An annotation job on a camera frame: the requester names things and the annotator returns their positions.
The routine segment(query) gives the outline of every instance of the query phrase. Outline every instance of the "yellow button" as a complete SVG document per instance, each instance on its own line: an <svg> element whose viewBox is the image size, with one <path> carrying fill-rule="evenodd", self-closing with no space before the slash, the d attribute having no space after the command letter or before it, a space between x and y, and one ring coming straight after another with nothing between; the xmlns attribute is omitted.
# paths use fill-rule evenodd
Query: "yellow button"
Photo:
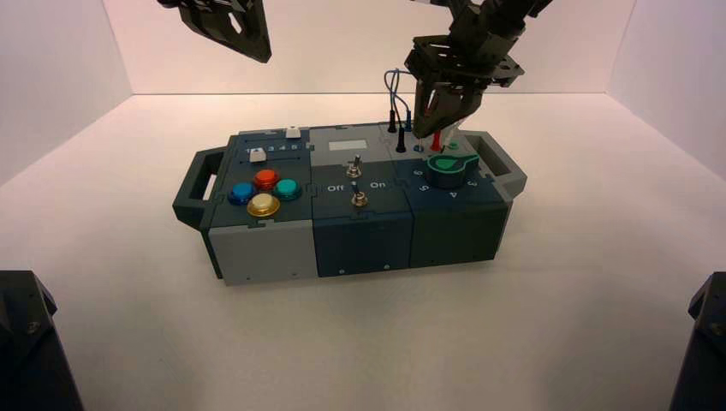
<svg viewBox="0 0 726 411"><path fill-rule="evenodd" d="M257 194L247 203L247 212L255 217L271 216L279 208L280 200L267 193Z"/></svg>

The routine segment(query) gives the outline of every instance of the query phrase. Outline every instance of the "dark green dial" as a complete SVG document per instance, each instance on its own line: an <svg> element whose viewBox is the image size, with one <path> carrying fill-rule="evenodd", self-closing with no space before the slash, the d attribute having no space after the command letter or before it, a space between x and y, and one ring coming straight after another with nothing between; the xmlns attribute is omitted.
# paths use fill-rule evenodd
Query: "dark green dial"
<svg viewBox="0 0 726 411"><path fill-rule="evenodd" d="M458 188L464 184L467 174L479 165L479 156L451 156L437 154L426 160L426 180L436 188Z"/></svg>

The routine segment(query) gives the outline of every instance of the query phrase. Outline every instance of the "display screen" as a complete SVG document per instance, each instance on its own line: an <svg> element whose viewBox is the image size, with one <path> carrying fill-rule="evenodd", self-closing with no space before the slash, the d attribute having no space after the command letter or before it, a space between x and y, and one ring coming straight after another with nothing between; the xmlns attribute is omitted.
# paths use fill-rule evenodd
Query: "display screen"
<svg viewBox="0 0 726 411"><path fill-rule="evenodd" d="M332 152L339 150L360 150L361 148L368 148L365 140L331 141L328 143L328 149Z"/></svg>

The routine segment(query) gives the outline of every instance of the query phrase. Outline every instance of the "blue button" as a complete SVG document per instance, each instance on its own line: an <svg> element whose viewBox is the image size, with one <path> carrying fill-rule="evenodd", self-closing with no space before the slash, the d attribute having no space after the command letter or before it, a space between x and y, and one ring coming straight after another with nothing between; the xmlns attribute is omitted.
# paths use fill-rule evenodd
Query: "blue button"
<svg viewBox="0 0 726 411"><path fill-rule="evenodd" d="M232 187L232 192L229 193L229 202L241 206L247 204L249 199L254 196L254 186L249 182L241 182Z"/></svg>

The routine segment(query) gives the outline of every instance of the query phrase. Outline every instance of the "white backdrop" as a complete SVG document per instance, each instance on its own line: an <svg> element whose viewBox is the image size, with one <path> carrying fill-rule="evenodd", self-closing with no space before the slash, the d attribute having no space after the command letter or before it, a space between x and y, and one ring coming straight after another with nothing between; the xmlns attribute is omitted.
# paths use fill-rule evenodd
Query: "white backdrop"
<svg viewBox="0 0 726 411"><path fill-rule="evenodd" d="M726 178L724 21L724 0L639 0L609 93Z"/></svg>
<svg viewBox="0 0 726 411"><path fill-rule="evenodd" d="M154 0L104 2L136 93L382 92L383 72L403 67L414 36L451 23L447 9L407 0L265 0L272 59L260 64ZM527 75L509 90L603 92L633 4L553 2L513 51Z"/></svg>
<svg viewBox="0 0 726 411"><path fill-rule="evenodd" d="M0 0L0 184L130 94L101 0Z"/></svg>

